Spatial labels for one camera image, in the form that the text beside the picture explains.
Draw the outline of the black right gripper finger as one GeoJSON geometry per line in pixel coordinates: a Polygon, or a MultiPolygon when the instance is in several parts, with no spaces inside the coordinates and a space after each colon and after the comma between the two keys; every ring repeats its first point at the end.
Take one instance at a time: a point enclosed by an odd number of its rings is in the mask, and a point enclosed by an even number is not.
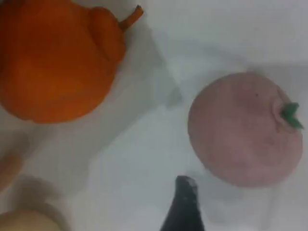
{"type": "Polygon", "coordinates": [[[194,179],[176,177],[173,200],[160,231],[205,231],[194,179]]]}

